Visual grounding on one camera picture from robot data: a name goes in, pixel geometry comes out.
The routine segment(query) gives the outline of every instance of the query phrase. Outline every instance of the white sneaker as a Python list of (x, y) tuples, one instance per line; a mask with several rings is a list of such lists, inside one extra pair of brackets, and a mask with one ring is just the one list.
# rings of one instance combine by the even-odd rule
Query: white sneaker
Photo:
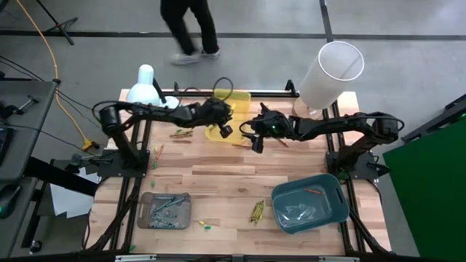
[(218, 51), (217, 52), (214, 52), (213, 54), (208, 54), (204, 51), (204, 47), (200, 44), (199, 45), (199, 50), (201, 52), (201, 55), (202, 56), (205, 56), (205, 57), (210, 57), (210, 58), (218, 58), (218, 56), (220, 56), (220, 47), (218, 48)]
[(198, 52), (192, 53), (192, 55), (185, 55), (185, 54), (174, 54), (171, 59), (171, 63), (177, 66), (184, 66), (191, 63), (197, 63), (200, 61), (201, 54)]

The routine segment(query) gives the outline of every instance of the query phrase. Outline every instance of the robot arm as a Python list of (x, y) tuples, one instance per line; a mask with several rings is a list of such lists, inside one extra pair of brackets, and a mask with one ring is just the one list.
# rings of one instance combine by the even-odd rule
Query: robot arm
[[(126, 110), (132, 114), (124, 123), (122, 123), (119, 115), (121, 110)], [(116, 147), (125, 161), (124, 167), (129, 168), (141, 164), (136, 145), (131, 143), (125, 134), (125, 131), (130, 129), (136, 122), (142, 120), (171, 122), (185, 128), (217, 124), (223, 138), (228, 137), (233, 132), (231, 127), (226, 125), (231, 119), (230, 107), (218, 98), (209, 98), (202, 105), (192, 103), (174, 109), (117, 102), (102, 108), (99, 114), (102, 131), (114, 139)]]
[[(332, 119), (313, 120), (296, 116), (286, 116), (279, 111), (269, 110), (261, 103), (261, 113), (252, 120), (241, 124), (243, 136), (253, 143), (253, 150), (262, 153), (264, 138), (288, 138), (291, 140), (306, 141), (318, 135), (335, 132), (358, 131), (364, 136), (352, 146), (340, 148), (339, 159), (335, 163), (338, 167), (350, 167), (358, 160), (361, 154), (381, 144), (388, 144), (398, 139), (398, 122), (395, 117), (375, 112), (371, 114), (356, 113), (354, 115), (336, 117)], [(374, 119), (372, 125), (368, 119)], [(254, 133), (242, 130), (244, 125), (250, 125)]]

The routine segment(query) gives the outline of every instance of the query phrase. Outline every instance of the concrete floor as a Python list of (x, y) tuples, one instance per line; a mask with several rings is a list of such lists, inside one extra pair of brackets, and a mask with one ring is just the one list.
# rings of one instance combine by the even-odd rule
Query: concrete floor
[[(43, 0), (59, 20), (79, 17), (74, 31), (167, 32), (159, 14), (159, 0)], [(52, 26), (35, 1), (25, 7), (43, 29)], [(210, 0), (219, 33), (324, 33), (318, 0)], [(353, 0), (328, 1), (333, 33), (462, 35), (466, 28), (466, 2), (461, 0)], [(15, 1), (0, 13), (0, 29), (32, 30)], [(191, 32), (198, 32), (191, 13)], [(64, 38), (48, 38), (57, 58), (60, 89), (91, 106), (115, 99), (131, 87), (138, 66), (151, 64), (163, 87), (177, 81), (181, 87), (209, 88), (220, 76), (236, 87), (281, 90), (287, 79), (300, 83), (325, 39), (219, 39), (222, 55), (190, 67), (173, 67), (167, 58), (177, 50), (171, 38), (79, 38), (70, 46)], [(440, 112), (466, 92), (464, 41), (349, 41), (364, 55), (366, 69), (350, 89), (358, 93), (361, 111), (383, 111), (401, 118), (405, 135)], [(53, 78), (47, 48), (39, 37), (0, 36), (0, 54), (25, 66), (42, 78)], [(20, 74), (0, 64), (9, 76)], [(100, 130), (70, 108), (89, 138), (106, 142)], [(76, 145), (82, 139), (66, 115), (54, 103), (44, 131)], [(382, 154), (400, 142), (375, 148)], [(33, 155), (44, 161), (63, 159), (77, 149), (41, 135)], [(388, 175), (379, 184), (384, 215), (396, 253), (418, 255), (403, 211)], [(36, 235), (45, 253), (78, 250), (86, 218), (44, 220)], [(27, 250), (16, 249), (15, 255)]]

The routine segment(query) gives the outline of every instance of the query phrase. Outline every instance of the teal plastic bin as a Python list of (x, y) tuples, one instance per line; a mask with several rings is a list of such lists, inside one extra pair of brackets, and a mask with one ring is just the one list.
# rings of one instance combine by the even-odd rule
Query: teal plastic bin
[(350, 213), (340, 182), (329, 174), (276, 186), (272, 207), (278, 226), (288, 234), (343, 222)]

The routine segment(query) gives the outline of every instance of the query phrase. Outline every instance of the butcher block tabletop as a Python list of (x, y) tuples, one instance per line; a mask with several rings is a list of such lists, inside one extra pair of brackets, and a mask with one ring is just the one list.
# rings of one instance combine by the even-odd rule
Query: butcher block tabletop
[[(119, 99), (125, 100), (128, 90)], [(202, 102), (204, 98), (183, 98), (182, 103)], [(295, 98), (252, 98), (250, 117), (260, 113), (260, 102), (272, 110), (288, 115)], [(354, 92), (344, 92), (338, 99), (340, 114), (353, 114), (358, 109)], [(122, 118), (129, 115), (121, 111)], [(142, 129), (139, 140), (142, 140)], [(324, 135), (314, 140), (297, 142), (284, 139), (288, 147), (277, 140), (264, 141), (264, 152), (215, 142), (205, 137), (205, 127), (194, 128), (186, 140), (174, 143), (169, 135), (178, 130), (171, 123), (152, 122), (148, 150), (151, 151), (148, 172), (142, 180), (144, 192), (191, 195), (191, 225), (184, 230), (140, 229), (134, 225), (132, 253), (176, 254), (244, 254), (244, 255), (343, 255), (344, 248), (338, 223), (289, 235), (275, 222), (271, 194), (275, 186), (327, 172)], [(132, 130), (127, 131), (130, 138)], [(346, 132), (349, 145), (360, 138), (357, 132)], [(154, 169), (154, 148), (164, 145)], [(110, 140), (108, 148), (116, 149)], [(390, 250), (387, 229), (379, 195), (365, 180), (355, 180), (355, 194), (360, 218), (382, 245)], [(94, 244), (113, 220), (122, 185), (121, 178), (109, 178), (98, 189), (90, 213), (90, 238)], [(130, 183), (128, 195), (133, 187)], [(265, 199), (263, 220), (256, 226), (249, 223), (255, 203)], [(211, 226), (205, 230), (198, 224)], [(349, 235), (356, 249), (354, 226), (348, 218)], [(127, 218), (122, 222), (117, 247), (125, 237)]]

